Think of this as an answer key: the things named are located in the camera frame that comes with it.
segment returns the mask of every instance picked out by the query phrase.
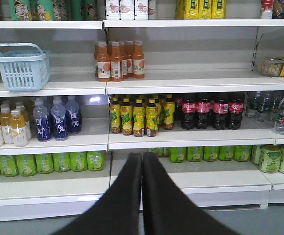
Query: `white shelf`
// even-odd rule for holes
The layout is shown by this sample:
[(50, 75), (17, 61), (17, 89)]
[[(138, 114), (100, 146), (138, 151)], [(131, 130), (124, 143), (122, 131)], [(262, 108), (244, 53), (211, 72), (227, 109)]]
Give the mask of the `white shelf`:
[(146, 78), (108, 82), (107, 94), (284, 90), (284, 82), (252, 71), (148, 73)]
[(90, 72), (52, 73), (50, 81), (36, 92), (10, 92), (0, 81), (0, 97), (105, 94), (105, 82)]
[(96, 117), (83, 119), (81, 132), (69, 135), (65, 141), (56, 141), (52, 138), (48, 142), (39, 142), (36, 138), (29, 140), (24, 147), (13, 144), (4, 144), (0, 147), (0, 155), (8, 154), (35, 154), (107, 150), (109, 133), (109, 118)]
[(105, 28), (137, 27), (284, 27), (284, 20), (193, 19), (193, 20), (104, 20)]

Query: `coca-cola bottle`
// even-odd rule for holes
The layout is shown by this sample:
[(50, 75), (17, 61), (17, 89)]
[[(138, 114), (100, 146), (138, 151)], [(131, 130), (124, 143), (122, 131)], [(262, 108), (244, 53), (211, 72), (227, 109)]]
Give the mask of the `coca-cola bottle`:
[(195, 94), (185, 93), (182, 99), (182, 117), (181, 127), (183, 129), (194, 128), (194, 113), (195, 113)]
[(195, 122), (197, 129), (206, 129), (210, 112), (211, 100), (208, 93), (199, 93), (196, 96)]
[(237, 130), (241, 126), (242, 113), (244, 109), (245, 95), (243, 92), (232, 92), (229, 95), (229, 112), (227, 114), (227, 126), (229, 129)]
[(225, 92), (218, 92), (215, 96), (214, 102), (215, 120), (213, 128), (217, 130), (226, 129), (226, 116), (228, 113), (228, 96)]

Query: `blue plastic basket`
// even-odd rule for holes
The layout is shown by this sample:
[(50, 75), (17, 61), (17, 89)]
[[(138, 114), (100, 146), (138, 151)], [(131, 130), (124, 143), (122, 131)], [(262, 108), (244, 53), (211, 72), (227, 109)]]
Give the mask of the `blue plastic basket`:
[(0, 43), (0, 47), (32, 46), (37, 50), (0, 52), (0, 73), (6, 90), (12, 92), (38, 91), (49, 81), (50, 51), (33, 43)]

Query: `bottle label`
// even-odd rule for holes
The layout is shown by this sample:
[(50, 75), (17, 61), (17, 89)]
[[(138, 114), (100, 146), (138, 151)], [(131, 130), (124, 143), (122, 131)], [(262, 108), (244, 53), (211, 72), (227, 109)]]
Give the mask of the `bottle label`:
[(208, 113), (211, 109), (210, 103), (204, 103), (204, 102), (197, 102), (196, 103), (196, 111), (198, 113)]
[(192, 114), (195, 112), (195, 103), (182, 103), (182, 112)]
[(145, 61), (143, 60), (133, 60), (133, 74), (134, 75), (144, 75)]
[(110, 78), (111, 64), (109, 62), (98, 62), (97, 73), (98, 73), (98, 78)]
[(228, 113), (228, 104), (214, 103), (214, 112), (218, 114)]
[(243, 103), (229, 103), (229, 112), (234, 114), (242, 114), (244, 109)]
[(112, 77), (114, 78), (121, 78), (121, 62), (111, 62), (112, 67)]

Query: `clear water bottle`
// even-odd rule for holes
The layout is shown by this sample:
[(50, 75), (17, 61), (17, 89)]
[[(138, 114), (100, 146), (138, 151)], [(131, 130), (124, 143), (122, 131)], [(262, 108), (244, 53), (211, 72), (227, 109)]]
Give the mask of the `clear water bottle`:
[(275, 132), (284, 135), (284, 98), (280, 101), (275, 121)]

